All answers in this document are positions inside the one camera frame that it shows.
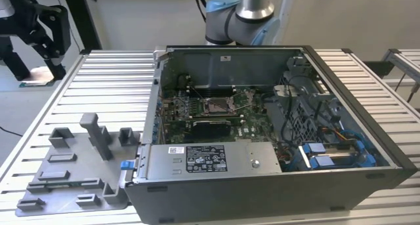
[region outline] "warning label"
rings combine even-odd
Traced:
[[[226,172],[226,152],[224,145],[186,147],[188,172]]]

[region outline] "aluminum extrusion table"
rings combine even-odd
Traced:
[[[420,115],[384,84],[354,53],[317,50],[367,111],[420,168]],[[97,112],[109,131],[132,127],[142,131],[154,73],[152,51],[93,51],[79,56],[33,125],[0,168],[0,223],[11,224],[138,224],[133,206],[125,210],[16,217],[18,200],[46,157],[54,128],[74,133],[82,114]],[[394,190],[375,192],[351,211],[244,220],[229,224],[420,224],[420,172]]]

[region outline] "yellow wire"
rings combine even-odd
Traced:
[[[339,133],[336,130],[335,130],[335,132],[336,132],[336,134],[337,134],[344,140],[347,140],[347,138],[343,136],[342,133]]]

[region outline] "gray floor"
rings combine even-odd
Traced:
[[[0,126],[10,131],[24,134],[42,107],[45,106],[55,87],[20,88],[20,82],[0,66]],[[20,137],[0,131],[0,165],[6,161]]]

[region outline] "blue plastic latch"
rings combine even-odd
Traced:
[[[360,151],[364,151],[364,150],[366,150],[366,145],[363,144],[362,141],[358,141],[356,146],[358,146],[358,148],[359,148]]]
[[[315,158],[311,158],[311,159],[309,159],[309,164],[311,164],[311,167],[312,167],[313,169],[316,169],[317,167],[320,167],[320,165],[319,165],[319,163],[317,163],[317,161],[316,161]]]
[[[308,143],[311,152],[313,153],[325,153],[325,147],[323,143]]]
[[[229,8],[240,3],[240,0],[209,0],[206,6],[206,12],[214,12]]]
[[[333,166],[335,162],[331,159],[331,157],[328,155],[323,155],[323,156],[315,156],[315,159],[317,161],[317,164],[320,165],[320,167],[327,167],[327,166]]]
[[[375,159],[375,157],[374,157],[371,154],[368,154],[368,155],[366,156],[366,162],[359,163],[359,165],[360,165],[363,168],[375,167],[375,164],[376,164],[376,159]]]
[[[304,145],[304,152],[308,154],[311,152],[309,143]]]
[[[134,162],[129,160],[121,162],[121,170],[134,170]]]

